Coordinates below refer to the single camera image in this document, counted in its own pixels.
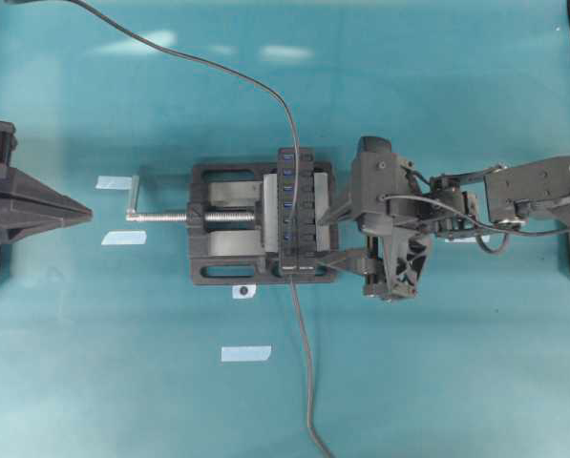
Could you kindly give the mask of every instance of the tape strip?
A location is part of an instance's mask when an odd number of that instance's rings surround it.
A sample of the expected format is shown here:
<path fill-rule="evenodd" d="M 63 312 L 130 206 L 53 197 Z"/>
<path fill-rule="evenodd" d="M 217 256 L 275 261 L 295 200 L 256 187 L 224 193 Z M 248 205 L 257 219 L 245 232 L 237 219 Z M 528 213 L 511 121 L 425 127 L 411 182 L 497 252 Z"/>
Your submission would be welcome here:
<path fill-rule="evenodd" d="M 104 239 L 103 245 L 144 245 L 147 233 L 144 231 L 111 231 Z"/>
<path fill-rule="evenodd" d="M 222 346 L 222 363 L 249 363 L 267 361 L 272 354 L 272 345 L 265 346 Z"/>
<path fill-rule="evenodd" d="M 114 189 L 118 191 L 127 191 L 132 187 L 132 177 L 105 177 L 99 176 L 96 189 Z"/>

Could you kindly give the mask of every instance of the black wire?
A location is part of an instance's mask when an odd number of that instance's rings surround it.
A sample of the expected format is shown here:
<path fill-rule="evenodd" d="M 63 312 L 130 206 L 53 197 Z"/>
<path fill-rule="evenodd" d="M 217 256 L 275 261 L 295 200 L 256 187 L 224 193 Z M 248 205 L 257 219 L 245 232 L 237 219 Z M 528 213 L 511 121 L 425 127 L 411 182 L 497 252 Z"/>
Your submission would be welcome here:
<path fill-rule="evenodd" d="M 44 0 L 6 0 L 7 3 L 12 3 L 12 4 L 30 3 L 30 2 L 37 2 L 37 1 L 44 1 Z M 221 72 L 232 74 L 232 75 L 252 84 L 256 88 L 259 88 L 259 89 L 267 92 L 272 97 L 274 97 L 278 101 L 278 103 L 281 104 L 281 106 L 285 109 L 286 120 L 288 121 L 289 127 L 291 129 L 291 135 L 293 136 L 293 149 L 295 151 L 295 173 L 294 173 L 294 178 L 293 178 L 293 199 L 292 199 L 291 207 L 289 210 L 290 215 L 291 215 L 290 223 L 289 223 L 289 239 L 293 240 L 293 237 L 291 237 L 290 235 L 292 235 L 293 220 L 295 219 L 295 210 L 296 210 L 297 200 L 298 200 L 299 168 L 300 168 L 299 167 L 300 166 L 300 138 L 299 138 L 299 134 L 297 131 L 297 125 L 295 124 L 295 120 L 293 119 L 293 114 L 291 113 L 290 109 L 288 108 L 288 105 L 286 104 L 286 102 L 282 98 L 282 96 L 280 94 L 278 94 L 276 91 L 274 91 L 273 89 L 271 89 L 269 86 L 262 83 L 261 81 L 255 79 L 255 78 L 252 78 L 250 76 L 247 76 L 244 73 L 230 69 L 228 67 L 225 67 L 222 64 L 219 64 L 217 62 L 213 62 L 211 60 L 204 59 L 202 57 L 197 57 L 197 56 L 192 55 L 192 54 L 187 54 L 185 52 L 179 52 L 176 50 L 172 50 L 170 48 L 165 48 L 163 46 L 160 46 L 157 43 L 154 43 L 153 41 L 148 40 L 148 39 L 138 35 L 137 33 L 134 33 L 132 31 L 124 28 L 123 26 L 121 26 L 120 24 L 115 22 L 113 19 L 106 16 L 105 14 L 103 14 L 99 10 L 95 9 L 91 5 L 88 5 L 87 3 L 83 2 L 82 0 L 60 0 L 60 1 L 70 2 L 70 3 L 73 3 L 75 5 L 78 5 L 82 9 L 90 12 L 91 14 L 96 16 L 98 19 L 101 19 L 102 21 L 106 22 L 108 25 L 114 27 L 118 31 L 128 35 L 131 38 L 134 38 L 136 41 L 139 41 L 140 43 L 143 43 L 144 45 L 146 45 L 150 48 L 153 48 L 157 51 L 164 52 L 164 53 L 169 54 L 169 55 L 174 55 L 175 57 L 180 57 L 182 59 L 190 60 L 192 62 L 196 62 L 196 63 L 202 64 L 202 65 L 206 65 L 208 67 L 219 70 Z M 304 317 L 302 315 L 302 310 L 301 310 L 301 307 L 299 304 L 299 298 L 297 296 L 297 288 L 295 286 L 295 282 L 294 282 L 293 278 L 290 279 L 290 286 L 291 286 L 291 295 L 292 295 L 292 299 L 293 299 L 293 304 L 295 305 L 295 310 L 296 310 L 297 318 L 298 318 L 299 325 L 300 325 L 300 332 L 302 333 L 302 339 L 304 341 L 304 351 L 306 353 L 306 366 L 307 366 L 306 426 L 308 428 L 310 437 L 312 438 L 312 440 L 314 441 L 316 446 L 321 450 L 321 452 L 326 457 L 332 457 L 333 455 L 331 454 L 331 452 L 329 451 L 329 449 L 327 448 L 325 443 L 322 441 L 322 439 L 319 437 L 319 435 L 316 433 L 316 430 L 314 429 L 314 424 L 313 424 L 314 377 L 313 377 L 313 370 L 312 370 L 312 354 L 311 354 L 310 346 L 309 346 L 308 339 L 307 339 L 306 327 L 304 326 Z"/>
<path fill-rule="evenodd" d="M 383 196 L 381 198 L 381 201 L 386 202 L 388 200 L 395 200 L 395 199 L 416 200 L 419 202 L 430 203 L 431 205 L 435 205 L 437 207 L 443 208 L 444 210 L 448 210 L 449 212 L 454 213 L 455 215 L 457 215 L 460 218 L 466 219 L 467 221 L 469 221 L 471 224 L 473 224 L 476 227 L 481 227 L 482 229 L 486 229 L 486 230 L 491 231 L 491 232 L 497 232 L 499 234 L 511 234 L 512 236 L 521 236 L 521 237 L 546 237 L 546 236 L 558 236 L 560 234 L 568 234 L 570 232 L 570 226 L 565 227 L 563 229 L 554 229 L 552 231 L 542 231 L 542 232 L 524 232 L 524 231 L 519 231 L 518 229 L 506 229 L 503 227 L 495 226 L 493 224 L 486 224 L 486 223 L 480 222 L 477 219 L 474 219 L 474 218 L 470 217 L 469 215 L 465 215 L 463 212 L 460 212 L 460 211 L 456 210 L 454 207 L 451 207 L 450 205 L 442 203 L 437 199 L 425 198 L 422 196 L 413 196 L 413 195 L 407 195 L 407 194 L 394 195 L 394 196 Z"/>
<path fill-rule="evenodd" d="M 300 299 L 297 296 L 297 286 L 290 278 L 289 286 L 291 288 L 291 297 L 293 298 L 293 305 L 295 306 L 295 315 L 300 325 L 300 334 L 302 335 L 302 343 L 304 344 L 304 353 L 306 353 L 306 426 L 310 434 L 310 438 L 316 444 L 316 447 L 321 450 L 323 456 L 332 458 L 333 454 L 321 439 L 321 436 L 314 429 L 314 369 L 312 367 L 312 351 L 310 350 L 310 343 L 306 333 L 306 325 L 304 324 L 304 315 L 302 314 L 302 307 L 300 306 Z"/>
<path fill-rule="evenodd" d="M 503 234 L 503 240 L 497 248 L 491 248 L 484 243 L 482 236 L 475 236 L 475 241 L 477 242 L 477 246 L 479 246 L 484 253 L 488 253 L 489 255 L 500 255 L 510 244 L 510 234 Z"/>

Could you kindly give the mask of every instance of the black vise base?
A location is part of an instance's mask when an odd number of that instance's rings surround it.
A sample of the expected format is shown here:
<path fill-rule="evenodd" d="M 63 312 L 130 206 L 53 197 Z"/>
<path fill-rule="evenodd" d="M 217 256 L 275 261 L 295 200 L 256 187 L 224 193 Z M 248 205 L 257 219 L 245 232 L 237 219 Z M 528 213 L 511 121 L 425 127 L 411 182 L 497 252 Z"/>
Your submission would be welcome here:
<path fill-rule="evenodd" d="M 293 269 L 283 272 L 281 269 L 281 253 L 283 246 L 287 248 L 285 240 L 287 231 L 278 225 L 278 250 L 266 250 L 264 221 L 264 177 L 276 176 L 283 167 L 276 162 L 251 163 L 216 163 L 198 164 L 193 168 L 192 181 L 189 186 L 189 204 L 187 206 L 187 234 L 189 239 L 189 267 L 191 280 L 197 285 L 235 285 L 235 284 L 282 284 L 289 283 L 291 277 L 298 283 L 326 283 L 333 282 L 336 271 L 331 268 L 315 267 L 314 258 L 311 260 L 311 269 Z M 328 162 L 311 162 L 309 168 L 310 182 L 304 181 L 304 191 L 300 193 L 300 202 L 312 202 L 313 195 L 311 175 L 326 173 L 328 176 L 329 200 L 335 189 L 335 179 Z M 223 198 L 220 189 L 231 189 L 228 198 Z M 244 198 L 236 195 L 242 190 Z M 280 193 L 275 204 L 284 207 L 284 196 Z M 314 224 L 314 208 L 305 208 L 304 221 L 308 223 L 307 235 L 315 231 L 309 227 Z M 255 220 L 232 224 L 211 224 L 204 220 L 206 212 L 254 212 Z M 283 212 L 278 212 L 280 219 Z M 316 240 L 307 239 L 307 245 L 292 245 L 295 253 L 303 250 L 305 253 L 316 250 Z M 337 226 L 329 227 L 329 249 L 337 250 Z"/>

